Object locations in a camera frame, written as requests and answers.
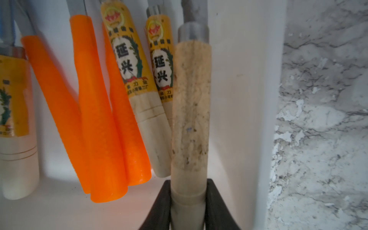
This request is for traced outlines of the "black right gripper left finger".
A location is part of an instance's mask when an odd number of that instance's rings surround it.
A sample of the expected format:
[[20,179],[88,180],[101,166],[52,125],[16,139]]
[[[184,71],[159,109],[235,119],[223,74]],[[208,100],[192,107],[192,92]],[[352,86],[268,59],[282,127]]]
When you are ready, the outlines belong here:
[[169,230],[171,201],[171,181],[166,180],[139,230]]

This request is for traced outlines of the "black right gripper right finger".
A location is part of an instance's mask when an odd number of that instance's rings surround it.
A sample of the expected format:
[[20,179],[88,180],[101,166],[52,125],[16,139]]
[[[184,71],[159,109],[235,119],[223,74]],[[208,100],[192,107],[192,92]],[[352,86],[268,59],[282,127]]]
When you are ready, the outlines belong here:
[[240,230],[212,179],[207,180],[205,229]]

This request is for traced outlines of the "white plastic storage tray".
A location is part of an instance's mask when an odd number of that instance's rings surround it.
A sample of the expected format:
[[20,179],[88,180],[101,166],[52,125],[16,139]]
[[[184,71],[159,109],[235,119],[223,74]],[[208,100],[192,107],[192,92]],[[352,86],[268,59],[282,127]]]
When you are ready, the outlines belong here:
[[[278,112],[286,1],[209,1],[212,47],[208,176],[243,230],[263,230]],[[36,79],[32,80],[40,182],[1,198],[3,230],[137,230],[164,179],[94,203],[73,170]]]

